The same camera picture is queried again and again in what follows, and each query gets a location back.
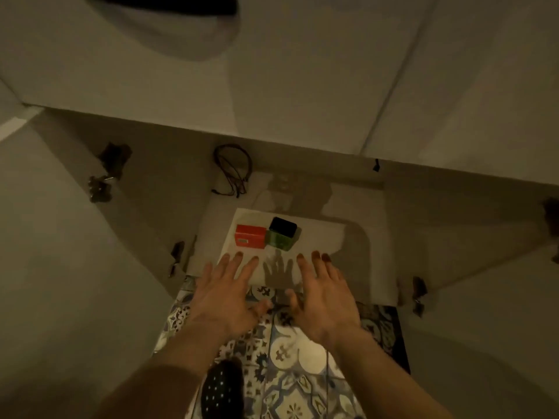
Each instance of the forearm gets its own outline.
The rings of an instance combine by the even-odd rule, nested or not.
[[[163,350],[104,400],[95,419],[184,419],[223,339],[217,325],[187,322]]]
[[[384,353],[368,332],[357,327],[340,330],[332,347],[332,355],[367,417],[452,417]]]

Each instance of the green box with black lid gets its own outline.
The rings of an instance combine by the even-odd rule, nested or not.
[[[268,228],[266,243],[280,250],[289,251],[295,243],[297,224],[275,217]]]

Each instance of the black handle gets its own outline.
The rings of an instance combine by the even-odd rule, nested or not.
[[[195,16],[234,16],[237,0],[103,0],[137,9]]]

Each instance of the patterned tile floor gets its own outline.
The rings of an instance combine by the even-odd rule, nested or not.
[[[182,327],[190,312],[195,278],[187,277],[173,304],[155,352]],[[244,409],[247,419],[345,419],[365,415],[330,353],[293,326],[276,290],[251,287],[248,302],[269,298],[275,305],[255,329],[221,346],[215,359],[237,358],[243,365]],[[394,307],[358,304],[361,324],[405,370],[408,360]],[[185,419],[201,419],[201,391]]]

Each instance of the red box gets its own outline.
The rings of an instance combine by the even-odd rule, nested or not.
[[[264,248],[266,246],[266,228],[261,226],[237,225],[235,244],[238,247]]]

